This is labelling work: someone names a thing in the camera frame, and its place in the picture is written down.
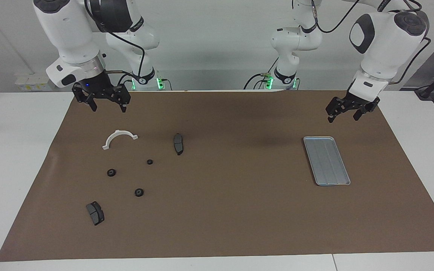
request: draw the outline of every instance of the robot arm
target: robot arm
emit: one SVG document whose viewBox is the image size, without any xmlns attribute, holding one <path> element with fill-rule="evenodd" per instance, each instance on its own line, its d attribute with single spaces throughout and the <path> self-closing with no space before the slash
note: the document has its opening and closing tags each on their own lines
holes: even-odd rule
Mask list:
<svg viewBox="0 0 434 271">
<path fill-rule="evenodd" d="M 342 0 L 344 2 L 356 2 L 356 0 Z M 374 7 L 378 12 L 389 12 L 393 10 L 407 10 L 411 8 L 403 0 L 360 0 L 360 4 Z"/>
<path fill-rule="evenodd" d="M 271 44 L 279 54 L 279 60 L 272 88 L 291 88 L 300 62 L 296 51 L 316 50 L 321 45 L 322 33 L 317 29 L 313 16 L 320 5 L 321 0 L 315 0 L 315 7 L 311 0 L 295 0 L 293 17 L 299 27 L 283 27 L 274 32 Z"/>
<path fill-rule="evenodd" d="M 403 3 L 398 6 L 399 10 L 409 8 L 401 0 L 395 1 L 393 8 L 398 3 Z M 379 103 L 377 95 L 420 46 L 428 23 L 414 12 L 399 10 L 364 14 L 356 21 L 350 40 L 364 59 L 346 96 L 343 99 L 334 97 L 327 106 L 329 122 L 348 110 L 357 110 L 355 120 L 372 112 Z"/>
<path fill-rule="evenodd" d="M 107 33 L 107 44 L 128 60 L 136 89 L 159 90 L 161 86 L 148 51 L 158 47 L 160 38 L 141 16 L 136 0 L 90 0 L 87 6 L 98 22 L 98 29 Z"/>
<path fill-rule="evenodd" d="M 156 90 L 161 88 L 150 58 L 144 57 L 145 52 L 141 50 L 156 48 L 159 40 L 153 29 L 144 24 L 134 2 L 33 0 L 38 20 L 59 53 L 58 60 L 46 69 L 46 73 L 58 87 L 74 84 L 72 91 L 77 101 L 88 104 L 93 111 L 97 108 L 93 99 L 108 99 L 118 103 L 125 112 L 131 97 L 124 84 L 113 86 L 110 82 L 103 57 L 92 40 L 91 24 L 94 22 L 88 21 L 86 8 L 100 31 L 108 32 L 109 45 L 129 60 L 134 72 L 132 77 L 138 79 L 136 85 Z M 114 38 L 110 32 L 131 43 L 141 43 L 143 47 L 135 48 Z"/>
</svg>

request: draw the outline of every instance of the black washer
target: black washer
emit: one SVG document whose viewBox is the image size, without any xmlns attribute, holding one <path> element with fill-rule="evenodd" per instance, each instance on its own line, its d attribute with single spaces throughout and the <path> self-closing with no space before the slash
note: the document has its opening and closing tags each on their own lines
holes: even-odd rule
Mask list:
<svg viewBox="0 0 434 271">
<path fill-rule="evenodd" d="M 110 168 L 107 171 L 107 175 L 108 175 L 108 177 L 113 177 L 114 175 L 117 175 L 117 171 L 115 169 L 113 169 L 113 168 Z"/>
<path fill-rule="evenodd" d="M 141 188 L 136 189 L 136 190 L 135 190 L 135 196 L 136 196 L 136 197 L 141 197 L 141 196 L 143 196 L 143 189 L 141 189 Z"/>
</svg>

